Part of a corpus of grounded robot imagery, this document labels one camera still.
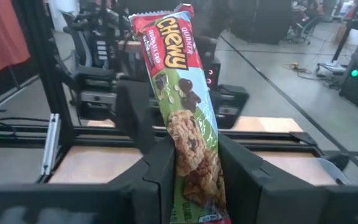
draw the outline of wrapper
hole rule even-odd
[[[167,131],[175,142],[171,223],[230,223],[218,128],[189,10],[130,17]]]

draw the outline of wooden board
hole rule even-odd
[[[111,121],[89,121],[89,126],[113,127]],[[239,118],[233,131],[302,131],[290,118]],[[258,152],[273,165],[314,185],[332,185],[335,181],[310,153]],[[50,183],[106,183],[135,164],[142,155],[137,149],[110,147],[73,147],[56,170]]]
[[[88,126],[114,127],[111,120],[89,121]],[[231,131],[258,131],[288,133],[290,131],[303,131],[291,118],[261,118],[241,116]]]
[[[120,40],[118,42],[118,45],[120,47],[124,47],[125,42],[123,40]],[[141,53],[142,52],[142,46],[139,41],[133,41],[130,40],[126,43],[125,51],[130,53]]]
[[[258,152],[273,165],[314,185],[334,185],[310,153]],[[106,183],[135,164],[142,155],[137,149],[110,147],[73,147],[49,183]]]

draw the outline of gray floor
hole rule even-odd
[[[316,63],[330,60],[336,50],[331,40],[337,27],[337,24],[319,25],[310,45],[286,42],[280,45],[248,44],[228,32],[222,36],[348,151],[358,152],[358,108],[341,99],[336,90],[326,88],[324,83],[302,79],[286,69],[287,64],[297,62],[300,67],[314,70]],[[358,43],[357,35],[356,30],[351,32],[339,58],[342,63],[349,61]],[[71,37],[66,34],[56,34],[55,37],[61,57],[67,57],[73,49]],[[250,100],[242,112],[244,115],[293,118],[303,130],[310,133],[322,150],[339,151],[222,39],[219,40],[216,56],[222,63],[219,82],[242,85],[250,93]],[[8,110],[4,116],[48,118],[50,114],[41,82],[35,82],[18,93],[1,109]],[[78,124],[74,111],[72,115],[73,122]],[[40,149],[0,149],[0,183],[33,182],[40,170],[41,157]],[[348,165],[345,174],[351,182],[358,184],[358,167],[353,162]]]

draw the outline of granola bar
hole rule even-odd
[[[183,196],[204,207],[226,207],[223,172],[216,152],[206,151],[197,169],[185,177]]]
[[[167,124],[167,130],[176,146],[177,175],[184,177],[197,169],[207,150],[206,143],[193,113],[189,110],[172,112]]]

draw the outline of red fabric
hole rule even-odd
[[[11,0],[0,0],[0,70],[30,57]]]
[[[358,0],[354,1],[354,6],[346,13],[344,16],[346,19],[353,18],[354,10],[356,9],[356,6],[358,5]]]

